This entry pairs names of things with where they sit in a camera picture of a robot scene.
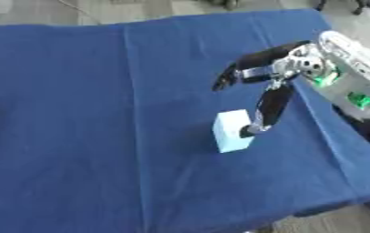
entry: table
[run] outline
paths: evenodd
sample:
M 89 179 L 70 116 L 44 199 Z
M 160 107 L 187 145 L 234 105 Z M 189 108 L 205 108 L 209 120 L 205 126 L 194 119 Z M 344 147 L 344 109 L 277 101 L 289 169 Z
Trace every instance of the table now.
M 313 10 L 0 26 L 0 232 L 241 232 L 370 200 L 370 145 L 303 80 L 283 119 L 219 154 L 211 92 L 240 55 L 314 39 Z

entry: white block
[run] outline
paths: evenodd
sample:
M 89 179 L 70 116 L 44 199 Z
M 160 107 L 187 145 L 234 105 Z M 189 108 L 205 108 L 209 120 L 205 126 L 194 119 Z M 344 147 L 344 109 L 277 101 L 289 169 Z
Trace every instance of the white block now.
M 216 116 L 213 134 L 221 153 L 247 148 L 254 137 L 240 138 L 242 127 L 249 125 L 251 120 L 245 109 L 222 112 Z

